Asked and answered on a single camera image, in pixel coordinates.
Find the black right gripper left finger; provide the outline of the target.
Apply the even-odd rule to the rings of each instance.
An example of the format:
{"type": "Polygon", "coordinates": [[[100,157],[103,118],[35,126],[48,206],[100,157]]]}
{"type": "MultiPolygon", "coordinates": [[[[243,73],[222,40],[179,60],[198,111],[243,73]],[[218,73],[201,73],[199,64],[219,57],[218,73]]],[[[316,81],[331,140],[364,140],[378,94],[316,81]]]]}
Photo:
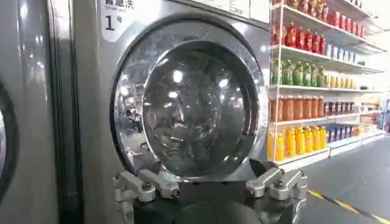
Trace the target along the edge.
{"type": "Polygon", "coordinates": [[[159,175],[161,162],[154,158],[131,158],[133,171],[117,173],[112,178],[114,206],[118,212],[133,212],[133,202],[150,203],[159,195],[164,199],[179,197],[179,184],[159,175]]]}

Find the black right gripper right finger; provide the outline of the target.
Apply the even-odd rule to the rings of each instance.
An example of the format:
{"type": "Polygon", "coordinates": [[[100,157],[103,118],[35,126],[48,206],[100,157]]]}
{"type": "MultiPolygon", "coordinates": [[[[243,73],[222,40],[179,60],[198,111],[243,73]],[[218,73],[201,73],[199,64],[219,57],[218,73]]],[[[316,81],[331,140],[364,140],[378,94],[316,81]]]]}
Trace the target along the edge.
{"type": "Polygon", "coordinates": [[[292,203],[298,213],[307,201],[308,177],[301,170],[285,171],[270,161],[249,160],[256,178],[245,183],[251,198],[269,198],[273,203],[292,203]]]}

